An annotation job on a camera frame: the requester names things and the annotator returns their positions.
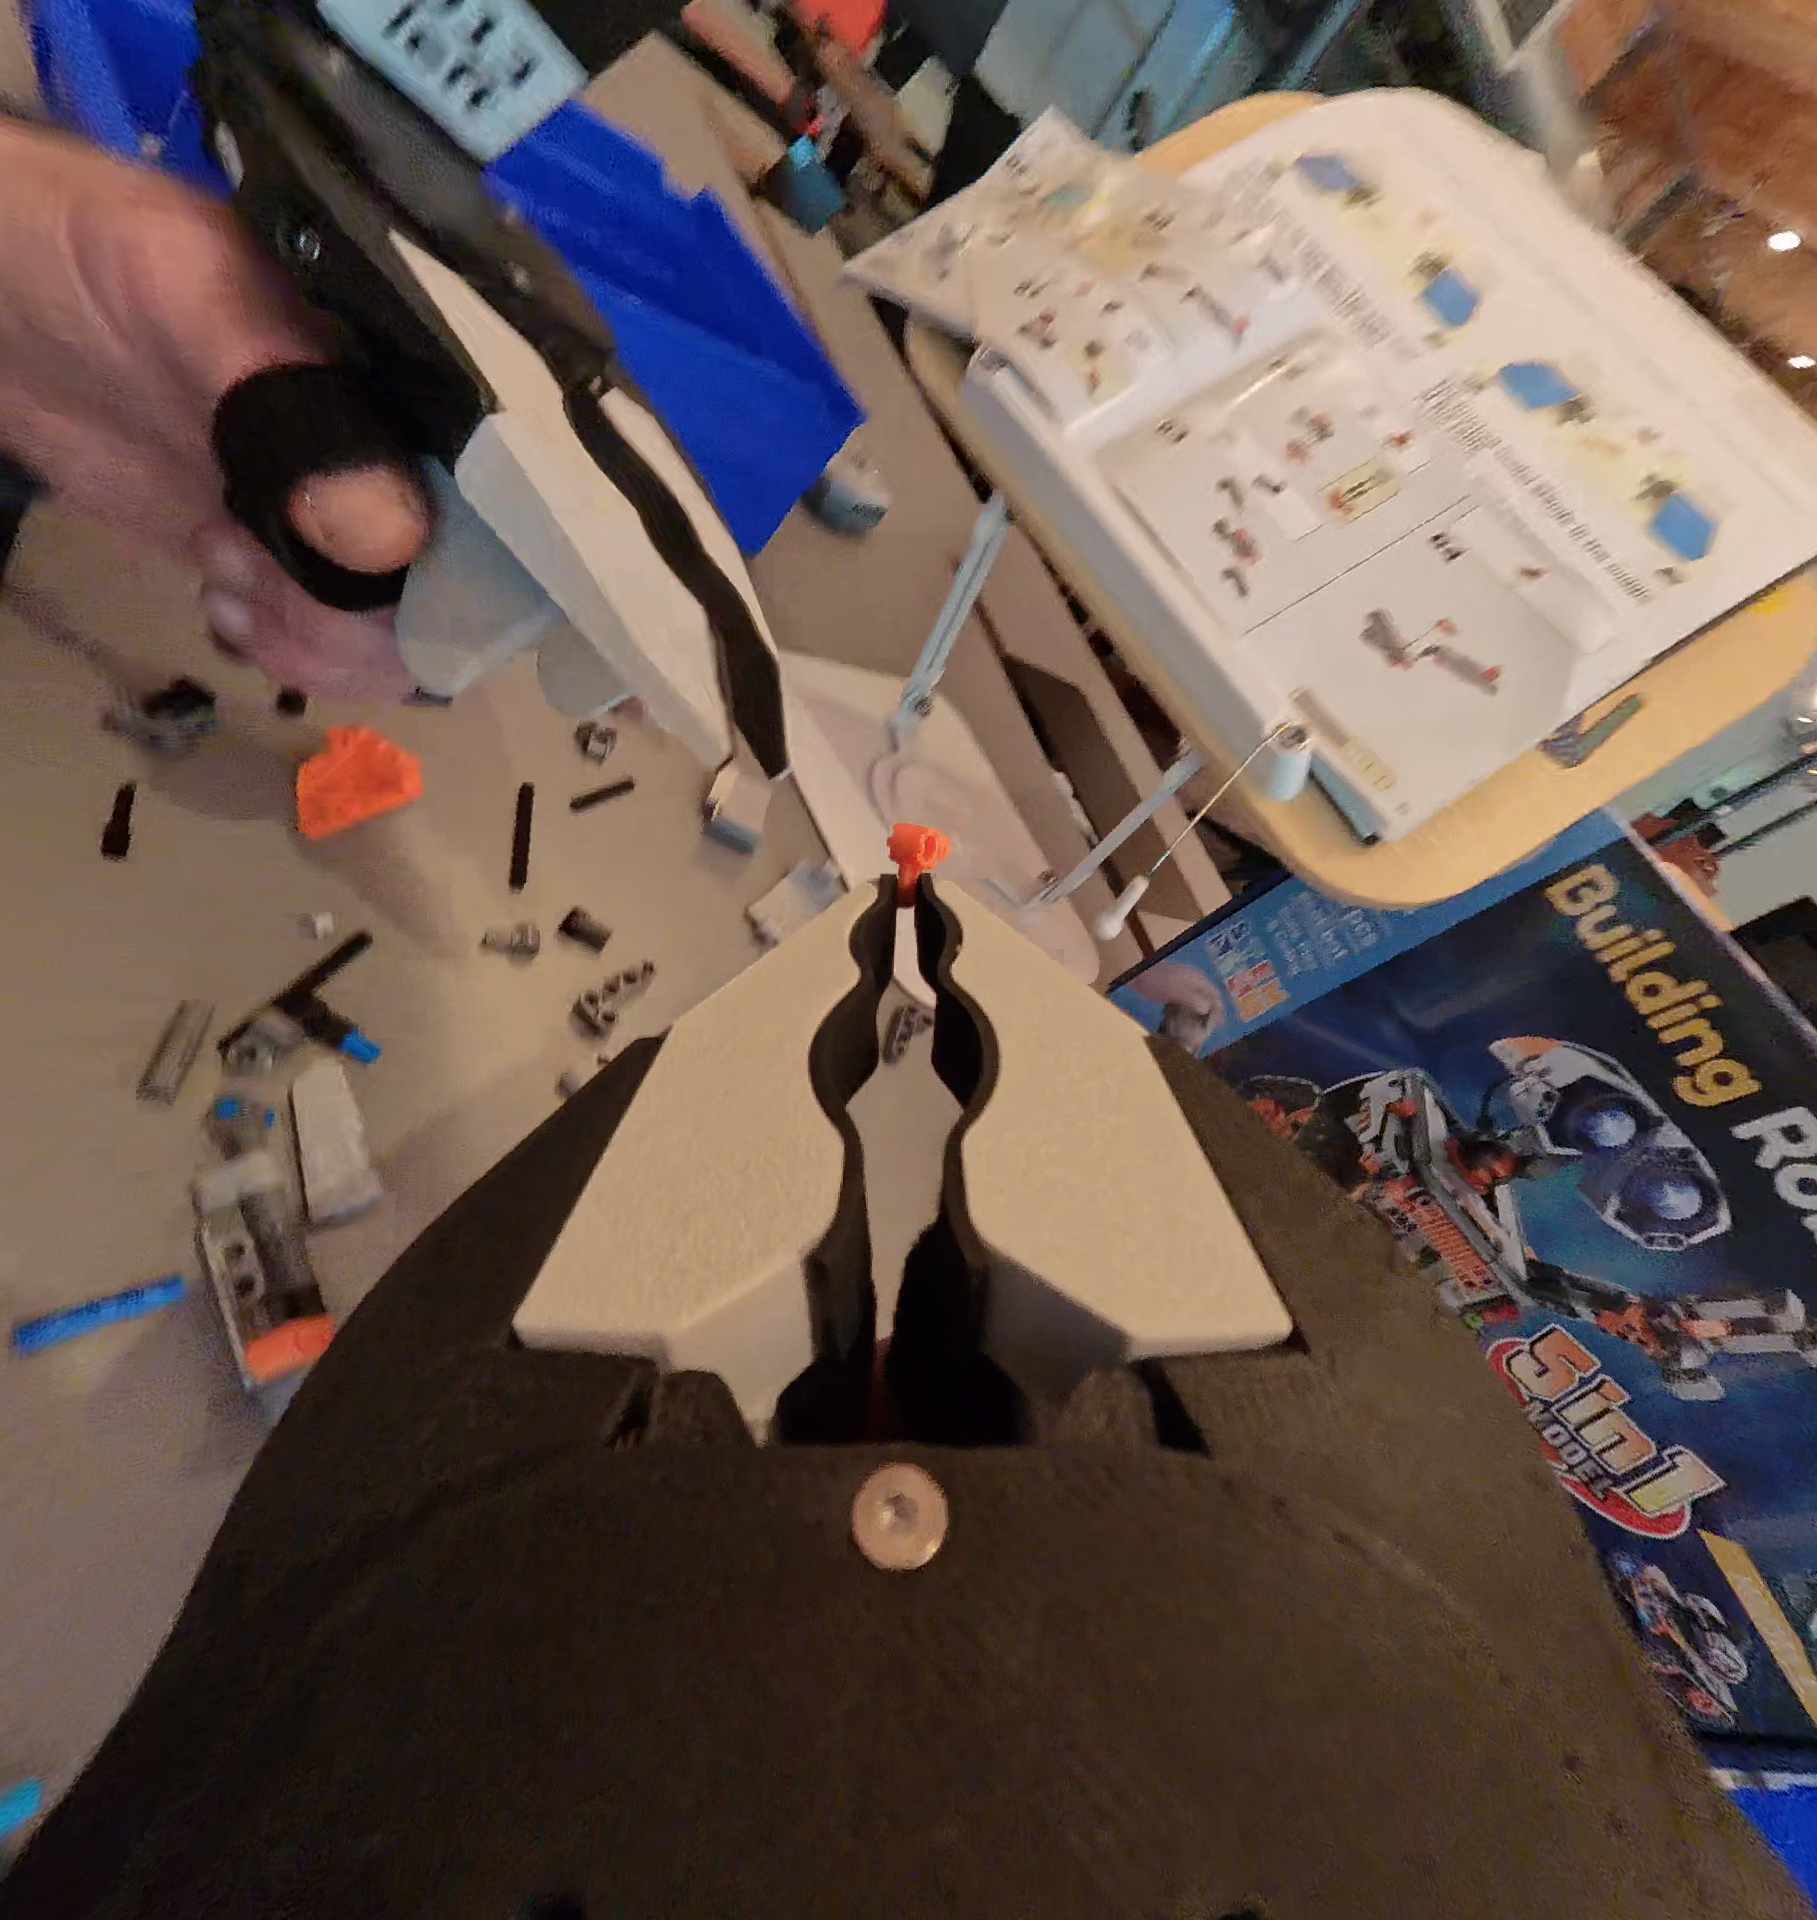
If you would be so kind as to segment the grey motor block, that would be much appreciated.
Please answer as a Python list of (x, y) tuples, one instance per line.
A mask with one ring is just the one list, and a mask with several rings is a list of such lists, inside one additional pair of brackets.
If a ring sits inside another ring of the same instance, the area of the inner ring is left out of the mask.
[(844, 445), (799, 497), (799, 505), (844, 539), (870, 535), (892, 511), (886, 476), (857, 442)]

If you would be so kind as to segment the blue holed rod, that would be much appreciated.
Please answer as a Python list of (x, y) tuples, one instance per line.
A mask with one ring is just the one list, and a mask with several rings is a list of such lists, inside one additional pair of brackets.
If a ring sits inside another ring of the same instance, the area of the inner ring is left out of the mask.
[(67, 1308), (33, 1316), (9, 1330), (9, 1353), (36, 1358), (79, 1338), (145, 1322), (185, 1304), (188, 1282), (183, 1275), (130, 1286)]

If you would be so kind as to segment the long black axle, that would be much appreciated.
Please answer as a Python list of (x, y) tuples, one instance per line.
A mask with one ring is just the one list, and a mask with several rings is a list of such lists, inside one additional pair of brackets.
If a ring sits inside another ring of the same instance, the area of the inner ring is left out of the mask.
[(321, 961), (311, 963), (308, 969), (286, 983), (277, 995), (262, 1002), (262, 1009), (277, 1012), (286, 1020), (295, 1020), (304, 1008), (319, 1003), (322, 989), (341, 971), (351, 967), (357, 960), (362, 960), (373, 945), (375, 937), (370, 933), (355, 933), (347, 937), (335, 949), (324, 953)]

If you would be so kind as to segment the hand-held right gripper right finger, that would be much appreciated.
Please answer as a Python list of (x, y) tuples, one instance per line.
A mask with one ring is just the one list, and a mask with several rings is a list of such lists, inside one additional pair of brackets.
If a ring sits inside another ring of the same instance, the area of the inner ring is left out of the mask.
[(1149, 1039), (976, 898), (921, 886), (936, 1057), (963, 1109), (942, 1224), (988, 1358), (1221, 1358), (1290, 1310)]

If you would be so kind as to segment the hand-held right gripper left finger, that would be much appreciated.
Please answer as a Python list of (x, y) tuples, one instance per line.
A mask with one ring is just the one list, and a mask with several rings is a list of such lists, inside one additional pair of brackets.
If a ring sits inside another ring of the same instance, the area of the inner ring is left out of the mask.
[(756, 1439), (872, 1355), (864, 1150), (886, 886), (869, 884), (685, 1013), (641, 1067), (513, 1319), (536, 1353), (723, 1380)]

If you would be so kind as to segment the person's left hand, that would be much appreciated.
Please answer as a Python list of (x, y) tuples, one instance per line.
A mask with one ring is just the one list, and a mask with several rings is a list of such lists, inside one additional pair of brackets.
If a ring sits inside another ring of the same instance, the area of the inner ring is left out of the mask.
[(273, 685), (403, 704), (392, 615), (311, 601), (223, 506), (218, 402), (330, 357), (222, 203), (0, 113), (0, 456), (193, 565), (212, 632)]

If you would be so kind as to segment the grey cylinder assembly orange connector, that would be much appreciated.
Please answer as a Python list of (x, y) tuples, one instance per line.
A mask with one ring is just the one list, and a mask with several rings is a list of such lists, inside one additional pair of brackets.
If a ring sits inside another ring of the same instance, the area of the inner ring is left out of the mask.
[(305, 1212), (262, 1102), (218, 1096), (205, 1131), (213, 1158), (191, 1184), (202, 1277), (218, 1302), (243, 1389), (259, 1399), (298, 1385), (328, 1351), (336, 1319), (314, 1273)]

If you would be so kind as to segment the grey and black connector assembly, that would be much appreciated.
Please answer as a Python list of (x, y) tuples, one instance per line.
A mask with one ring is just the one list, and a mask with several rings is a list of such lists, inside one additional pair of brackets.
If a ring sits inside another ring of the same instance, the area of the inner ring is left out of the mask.
[(195, 755), (218, 734), (219, 723), (218, 695), (193, 678), (174, 678), (140, 700), (121, 700), (102, 714), (105, 734), (162, 759)]

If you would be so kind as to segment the bluish grey curved panel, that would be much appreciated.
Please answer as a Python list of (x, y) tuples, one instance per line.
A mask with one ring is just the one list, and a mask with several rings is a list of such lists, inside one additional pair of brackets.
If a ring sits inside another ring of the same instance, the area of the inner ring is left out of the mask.
[(752, 765), (724, 762), (704, 795), (704, 835), (716, 846), (752, 856), (761, 850), (773, 784)]

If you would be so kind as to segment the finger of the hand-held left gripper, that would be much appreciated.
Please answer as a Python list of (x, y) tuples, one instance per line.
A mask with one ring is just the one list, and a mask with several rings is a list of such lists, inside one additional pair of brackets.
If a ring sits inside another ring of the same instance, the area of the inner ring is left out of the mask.
[(403, 587), (395, 638), (419, 685), (459, 695), (516, 655), (586, 723), (637, 702), (718, 771), (794, 771), (776, 645), (740, 548), (651, 415), (560, 336), (560, 371), (453, 269), (395, 236), (490, 404), (434, 471), (444, 533)]

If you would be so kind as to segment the black angled connector blue pin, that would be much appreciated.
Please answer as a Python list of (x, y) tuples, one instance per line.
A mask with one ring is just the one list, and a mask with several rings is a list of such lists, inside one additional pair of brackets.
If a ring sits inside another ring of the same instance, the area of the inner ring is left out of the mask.
[(335, 1051), (359, 1067), (373, 1067), (381, 1059), (381, 1047), (370, 1041), (359, 1027), (330, 1009), (319, 995), (285, 1000), (280, 1012), (295, 1025), (298, 1032), (315, 1047)]

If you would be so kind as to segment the orange wedge panel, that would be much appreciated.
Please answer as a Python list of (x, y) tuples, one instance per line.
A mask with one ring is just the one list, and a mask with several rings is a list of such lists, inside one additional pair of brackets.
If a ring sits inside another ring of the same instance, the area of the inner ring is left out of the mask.
[(293, 790), (298, 834), (321, 842), (414, 804), (425, 780), (421, 760), (384, 736), (330, 727), (300, 765)]

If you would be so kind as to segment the dark blue robot kit box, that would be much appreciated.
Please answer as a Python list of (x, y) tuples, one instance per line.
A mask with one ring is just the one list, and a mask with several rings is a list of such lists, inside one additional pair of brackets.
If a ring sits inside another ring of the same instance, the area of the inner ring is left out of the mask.
[(1664, 1696), (1817, 1742), (1817, 919), (1727, 933), (1611, 815), (1409, 911), (1301, 879), (1109, 991), (1386, 1228)]

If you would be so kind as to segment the white curved panel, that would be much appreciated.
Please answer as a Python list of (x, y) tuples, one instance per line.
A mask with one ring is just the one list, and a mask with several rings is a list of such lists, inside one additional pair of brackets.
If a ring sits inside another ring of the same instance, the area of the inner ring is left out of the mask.
[(288, 1109), (310, 1225), (332, 1230), (375, 1208), (384, 1198), (384, 1184), (343, 1063), (324, 1057), (301, 1068), (291, 1081)]

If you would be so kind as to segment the light grey hinged panel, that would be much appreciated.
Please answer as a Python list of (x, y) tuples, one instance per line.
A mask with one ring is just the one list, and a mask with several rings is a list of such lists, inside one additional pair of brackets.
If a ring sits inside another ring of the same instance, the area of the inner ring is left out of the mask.
[(753, 898), (746, 922), (761, 949), (775, 949), (847, 894), (834, 862), (799, 862)]

